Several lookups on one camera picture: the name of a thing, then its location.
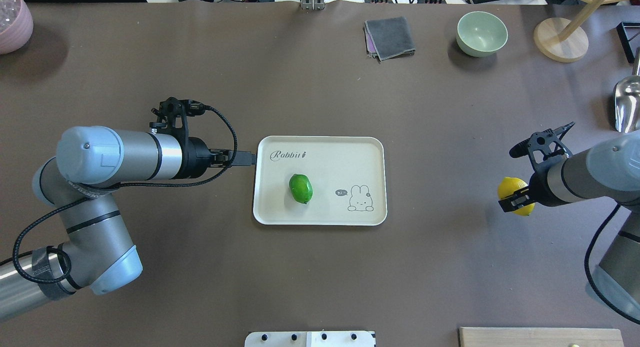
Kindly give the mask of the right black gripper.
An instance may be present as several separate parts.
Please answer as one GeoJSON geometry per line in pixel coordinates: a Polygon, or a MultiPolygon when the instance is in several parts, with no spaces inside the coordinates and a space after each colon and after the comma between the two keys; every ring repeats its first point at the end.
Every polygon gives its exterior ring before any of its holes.
{"type": "Polygon", "coordinates": [[[511,158],[528,157],[534,173],[529,179],[528,188],[515,190],[512,194],[498,200],[503,212],[515,212],[530,206],[535,203],[532,198],[556,197],[551,192],[547,177],[551,167],[560,165],[573,156],[562,139],[574,125],[575,122],[572,121],[555,129],[549,128],[542,132],[535,132],[509,150],[511,158]]]}

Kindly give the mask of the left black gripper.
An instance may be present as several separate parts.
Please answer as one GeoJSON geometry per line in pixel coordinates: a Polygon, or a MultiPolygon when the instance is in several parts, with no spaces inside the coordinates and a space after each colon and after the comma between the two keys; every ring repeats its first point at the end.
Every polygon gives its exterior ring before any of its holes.
{"type": "Polygon", "coordinates": [[[228,119],[214,107],[194,99],[170,97],[151,111],[157,119],[150,123],[150,136],[157,147],[157,167],[152,180],[183,180],[201,177],[210,168],[253,166],[257,155],[235,149],[212,149],[198,137],[190,136],[187,119],[213,112],[226,125],[231,137],[236,133],[228,119]]]}

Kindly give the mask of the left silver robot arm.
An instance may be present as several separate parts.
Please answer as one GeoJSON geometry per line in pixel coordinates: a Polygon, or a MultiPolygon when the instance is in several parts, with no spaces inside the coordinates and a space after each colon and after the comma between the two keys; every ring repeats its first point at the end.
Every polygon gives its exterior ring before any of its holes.
{"type": "Polygon", "coordinates": [[[138,278],[143,265],[114,199],[125,187],[187,188],[207,169],[252,166],[239,151],[224,115],[194,99],[168,98],[153,108],[148,132],[106,126],[69,128],[55,156],[34,174],[32,190],[53,207],[16,238],[1,263],[1,320],[5,322],[82,288],[98,296],[138,278]],[[215,113],[231,133],[231,149],[212,149],[190,136],[189,117],[215,113]]]}

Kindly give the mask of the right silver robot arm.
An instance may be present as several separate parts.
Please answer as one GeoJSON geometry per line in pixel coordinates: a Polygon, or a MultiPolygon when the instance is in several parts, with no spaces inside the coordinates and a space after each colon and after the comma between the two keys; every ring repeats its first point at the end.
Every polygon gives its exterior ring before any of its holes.
{"type": "Polygon", "coordinates": [[[624,133],[573,154],[562,138],[573,127],[535,132],[515,144],[510,157],[528,157],[533,174],[527,186],[499,199],[506,213],[534,203],[557,207],[610,198],[615,208],[595,231],[583,258],[587,283],[602,304],[638,324],[640,301],[640,174],[638,132],[624,133]],[[595,267],[591,256],[598,238],[621,209],[629,211],[622,227],[595,267]]]}

